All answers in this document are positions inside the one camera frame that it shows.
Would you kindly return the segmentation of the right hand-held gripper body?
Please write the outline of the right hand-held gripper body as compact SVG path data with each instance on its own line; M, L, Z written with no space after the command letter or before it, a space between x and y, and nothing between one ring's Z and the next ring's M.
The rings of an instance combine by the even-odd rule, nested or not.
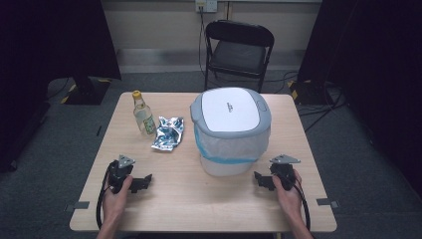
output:
M296 182L296 176L293 169L294 163L300 163L301 161L292 156L281 154L270 160L272 164L270 170L274 175L277 175L285 190L291 190Z

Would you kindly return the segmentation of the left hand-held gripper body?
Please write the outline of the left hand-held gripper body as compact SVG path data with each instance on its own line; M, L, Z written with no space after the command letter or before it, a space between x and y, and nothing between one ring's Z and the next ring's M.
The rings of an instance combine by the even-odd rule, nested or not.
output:
M113 194L120 192L126 177L131 174L135 160L120 155L108 168L108 186Z

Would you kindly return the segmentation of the white plastic bin liner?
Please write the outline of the white plastic bin liner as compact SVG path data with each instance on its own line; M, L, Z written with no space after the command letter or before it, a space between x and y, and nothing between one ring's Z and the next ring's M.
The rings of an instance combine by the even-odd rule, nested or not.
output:
M203 157L222 164L249 163L258 160L269 145L271 128L245 137L218 138L194 127L196 145Z

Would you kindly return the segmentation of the silver blue packet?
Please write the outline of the silver blue packet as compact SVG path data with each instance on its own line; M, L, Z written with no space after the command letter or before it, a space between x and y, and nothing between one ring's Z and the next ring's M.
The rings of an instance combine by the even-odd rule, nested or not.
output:
M159 126L156 130L156 137L152 143L152 148L161 151L172 151L177 147L183 137L184 118L159 117Z

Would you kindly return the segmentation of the clear bottle with yellow cap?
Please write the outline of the clear bottle with yellow cap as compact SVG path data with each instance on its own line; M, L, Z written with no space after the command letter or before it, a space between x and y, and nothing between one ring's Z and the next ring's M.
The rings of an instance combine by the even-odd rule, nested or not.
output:
M153 136L156 134L156 124L149 105L143 99L141 91L133 91L134 103L133 115L140 132L144 135Z

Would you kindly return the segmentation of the white and grey pedal bin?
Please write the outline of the white and grey pedal bin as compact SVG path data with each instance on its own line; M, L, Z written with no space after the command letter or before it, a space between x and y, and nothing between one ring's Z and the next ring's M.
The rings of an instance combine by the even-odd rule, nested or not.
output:
M271 127L272 115L266 100L257 92L243 88L219 88L200 94L190 106L194 126L210 136L236 138L263 132ZM204 170L214 176L246 172L256 162L222 164L200 153Z

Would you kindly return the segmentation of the person's left hand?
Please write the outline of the person's left hand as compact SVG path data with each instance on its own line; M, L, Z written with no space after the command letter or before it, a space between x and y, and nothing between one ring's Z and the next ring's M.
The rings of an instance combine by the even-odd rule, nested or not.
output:
M105 191L103 202L104 219L118 218L122 215L131 183L132 177L129 175L124 180L119 193L114 194L110 189Z

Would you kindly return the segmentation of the person's right hand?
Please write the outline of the person's right hand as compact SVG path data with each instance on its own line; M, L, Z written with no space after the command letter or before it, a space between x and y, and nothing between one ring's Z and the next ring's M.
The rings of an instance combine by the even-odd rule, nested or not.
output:
M284 214L288 218L301 218L302 200L300 194L295 189L286 190L278 176L273 175L272 179L276 187L279 204Z

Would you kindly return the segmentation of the grey tape tab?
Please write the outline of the grey tape tab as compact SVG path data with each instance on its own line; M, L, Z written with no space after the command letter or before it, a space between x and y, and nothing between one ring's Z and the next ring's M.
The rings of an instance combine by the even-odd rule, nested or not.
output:
M88 209L90 205L89 201L78 201L73 204L67 204L64 211L74 212L76 209Z
M330 200L329 198L318 198L316 200L316 203L318 206L330 206L331 208L338 208L339 207L339 203L335 200Z

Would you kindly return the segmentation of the black stand base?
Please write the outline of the black stand base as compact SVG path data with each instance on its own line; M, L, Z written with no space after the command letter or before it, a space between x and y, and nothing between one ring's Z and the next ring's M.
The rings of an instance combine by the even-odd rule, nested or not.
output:
M289 82L291 96L296 105L329 105L331 99L323 87L308 82Z
M74 84L61 100L64 105L99 106L110 85L110 80L75 77Z

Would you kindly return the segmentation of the black folding chair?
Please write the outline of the black folding chair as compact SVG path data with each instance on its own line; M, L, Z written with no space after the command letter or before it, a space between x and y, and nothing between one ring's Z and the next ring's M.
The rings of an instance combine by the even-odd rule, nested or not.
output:
M205 85L209 72L258 79L262 91L270 57L275 44L273 33L261 25L230 20L217 20L205 28Z

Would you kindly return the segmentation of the dark curtain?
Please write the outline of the dark curtain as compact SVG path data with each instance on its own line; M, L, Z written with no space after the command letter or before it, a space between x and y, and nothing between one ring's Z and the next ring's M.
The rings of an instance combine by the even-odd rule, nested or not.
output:
M49 108L49 83L118 79L102 0L0 0L0 172Z
M299 80L340 85L422 197L422 0L321 0Z

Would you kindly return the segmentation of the white wall socket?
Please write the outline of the white wall socket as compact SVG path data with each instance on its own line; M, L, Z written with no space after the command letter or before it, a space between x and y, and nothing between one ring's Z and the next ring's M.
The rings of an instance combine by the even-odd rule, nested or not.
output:
M203 13L216 13L218 11L218 1L195 0L195 11Z

